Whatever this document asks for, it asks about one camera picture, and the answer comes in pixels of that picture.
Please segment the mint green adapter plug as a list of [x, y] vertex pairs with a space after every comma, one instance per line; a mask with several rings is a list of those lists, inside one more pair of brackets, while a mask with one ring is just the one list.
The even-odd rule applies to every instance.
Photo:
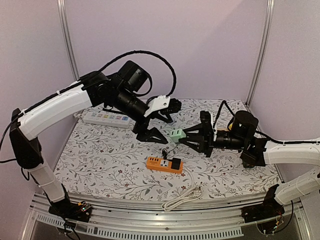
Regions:
[[185, 138], [187, 135], [182, 129], [174, 129], [170, 131], [169, 137], [175, 143], [178, 144], [180, 139]]

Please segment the orange power strip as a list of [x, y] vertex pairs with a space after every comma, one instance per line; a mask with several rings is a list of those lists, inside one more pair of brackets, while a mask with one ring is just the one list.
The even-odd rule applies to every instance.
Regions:
[[183, 171], [183, 162], [181, 160], [181, 165], [179, 170], [171, 169], [171, 159], [164, 159], [158, 157], [149, 157], [146, 161], [146, 168], [149, 170], [155, 170], [166, 173], [181, 174]]

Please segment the black charger plug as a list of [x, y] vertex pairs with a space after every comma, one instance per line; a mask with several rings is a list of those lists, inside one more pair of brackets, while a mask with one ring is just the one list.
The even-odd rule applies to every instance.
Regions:
[[181, 159], [180, 158], [172, 158], [171, 159], [171, 169], [172, 170], [179, 170], [181, 167]]

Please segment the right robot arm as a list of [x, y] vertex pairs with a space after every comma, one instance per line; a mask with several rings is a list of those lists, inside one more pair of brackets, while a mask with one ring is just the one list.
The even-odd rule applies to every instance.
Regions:
[[232, 115], [227, 130], [216, 128], [208, 111], [200, 112], [200, 123], [184, 129], [178, 140], [198, 153], [210, 157], [213, 149], [237, 150], [240, 159], [251, 167], [276, 164], [307, 164], [314, 168], [295, 179], [269, 188], [258, 213], [269, 218], [278, 207], [320, 188], [320, 141], [275, 140], [257, 130], [259, 120], [246, 110]]

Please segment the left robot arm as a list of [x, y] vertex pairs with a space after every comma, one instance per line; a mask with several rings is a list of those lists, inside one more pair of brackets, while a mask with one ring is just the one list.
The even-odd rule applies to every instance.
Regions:
[[166, 144], [167, 139], [157, 128], [149, 128], [149, 122], [159, 119], [171, 123], [171, 114], [181, 109], [181, 103], [169, 94], [143, 102], [139, 89], [151, 79], [148, 72], [129, 60], [111, 75], [105, 75], [102, 69], [90, 72], [31, 107], [12, 112], [5, 133], [9, 135], [15, 159], [28, 170], [63, 217], [74, 213], [74, 205], [44, 160], [38, 135], [76, 112], [104, 105], [118, 109], [135, 121], [133, 132], [139, 141]]

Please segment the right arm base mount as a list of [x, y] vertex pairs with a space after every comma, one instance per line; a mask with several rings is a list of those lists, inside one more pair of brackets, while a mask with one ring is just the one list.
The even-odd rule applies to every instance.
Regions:
[[275, 200], [263, 201], [259, 204], [245, 206], [241, 208], [241, 216], [245, 223], [256, 222], [268, 218], [273, 218], [285, 213], [283, 205]]

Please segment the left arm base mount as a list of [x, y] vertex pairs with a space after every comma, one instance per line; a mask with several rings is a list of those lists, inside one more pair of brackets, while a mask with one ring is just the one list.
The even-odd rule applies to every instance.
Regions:
[[62, 219], [88, 223], [91, 218], [92, 205], [85, 201], [73, 203], [68, 198], [58, 202], [52, 202], [51, 200], [48, 201], [50, 203], [48, 212], [59, 216]]

